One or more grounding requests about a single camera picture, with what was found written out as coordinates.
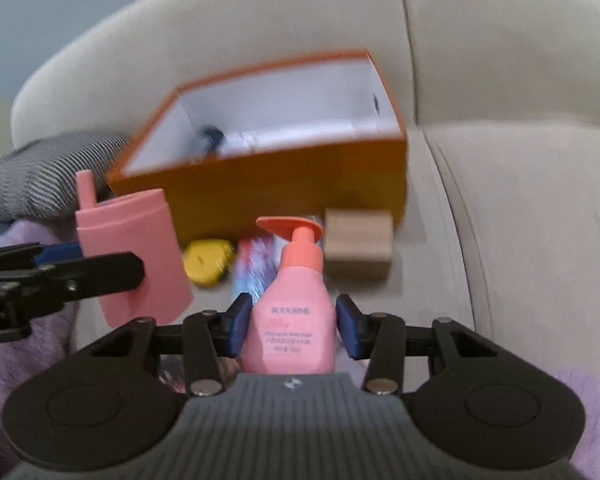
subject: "orange pump head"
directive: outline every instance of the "orange pump head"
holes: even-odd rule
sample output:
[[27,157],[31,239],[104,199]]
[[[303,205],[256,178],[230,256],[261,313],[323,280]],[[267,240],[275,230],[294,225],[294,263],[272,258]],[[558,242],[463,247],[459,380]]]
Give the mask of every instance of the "orange pump head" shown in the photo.
[[320,224],[296,216],[261,216],[256,224],[273,235],[289,240],[282,249],[280,270],[298,266],[322,273],[322,250],[315,244],[322,238]]

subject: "black clamp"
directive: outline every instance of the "black clamp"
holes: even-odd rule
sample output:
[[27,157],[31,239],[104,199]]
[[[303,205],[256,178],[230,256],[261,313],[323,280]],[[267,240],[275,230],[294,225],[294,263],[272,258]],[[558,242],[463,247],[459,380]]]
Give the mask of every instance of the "black clamp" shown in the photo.
[[[346,295],[336,312],[350,357],[369,359],[363,389],[398,397],[449,455],[494,470],[531,470],[573,453],[584,430],[582,404],[538,368],[449,318],[407,326],[390,314],[362,314]],[[225,391],[218,357],[240,353],[250,313],[243,294],[227,312],[193,314],[183,325],[136,319],[32,378],[2,415],[16,452],[70,471],[138,456],[165,437],[187,398]],[[184,356],[185,395],[157,380],[162,354]],[[429,359],[430,379],[416,392],[403,392],[405,356]]]
[[77,244],[0,248],[0,343],[29,336],[30,319],[68,301],[133,290],[143,279],[144,264],[133,253],[83,258]]

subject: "gray ribbed gripper base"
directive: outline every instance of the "gray ribbed gripper base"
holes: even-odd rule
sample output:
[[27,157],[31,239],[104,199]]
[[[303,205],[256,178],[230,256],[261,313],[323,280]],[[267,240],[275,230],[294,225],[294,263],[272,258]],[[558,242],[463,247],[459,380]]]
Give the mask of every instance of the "gray ribbed gripper base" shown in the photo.
[[127,463],[80,473],[23,464],[8,479],[584,480],[566,460],[521,472],[465,464],[432,446],[397,397],[362,392],[345,374],[290,379],[241,374],[224,394],[189,400],[170,433]]

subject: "purple fabric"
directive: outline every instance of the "purple fabric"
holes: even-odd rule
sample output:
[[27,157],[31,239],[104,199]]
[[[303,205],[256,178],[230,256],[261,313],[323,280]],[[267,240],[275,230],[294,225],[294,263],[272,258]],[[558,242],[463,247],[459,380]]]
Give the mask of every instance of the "purple fabric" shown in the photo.
[[571,463],[590,480],[600,480],[600,382],[578,370],[560,370],[554,377],[580,397],[587,417]]
[[[38,242],[45,245],[71,241],[75,231],[70,224],[45,226],[18,220],[3,235],[2,246]],[[67,303],[60,312],[33,319],[31,336],[0,344],[0,414],[4,403],[22,383],[67,356],[77,303]],[[17,459],[0,431],[0,472],[7,473]]]

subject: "yellow object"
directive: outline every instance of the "yellow object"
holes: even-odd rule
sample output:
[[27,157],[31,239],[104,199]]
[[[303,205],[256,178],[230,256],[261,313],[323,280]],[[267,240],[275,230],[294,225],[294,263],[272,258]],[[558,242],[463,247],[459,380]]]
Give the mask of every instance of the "yellow object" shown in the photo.
[[191,283],[199,286],[215,285],[227,272],[235,251],[227,240],[195,240],[182,255],[184,270]]

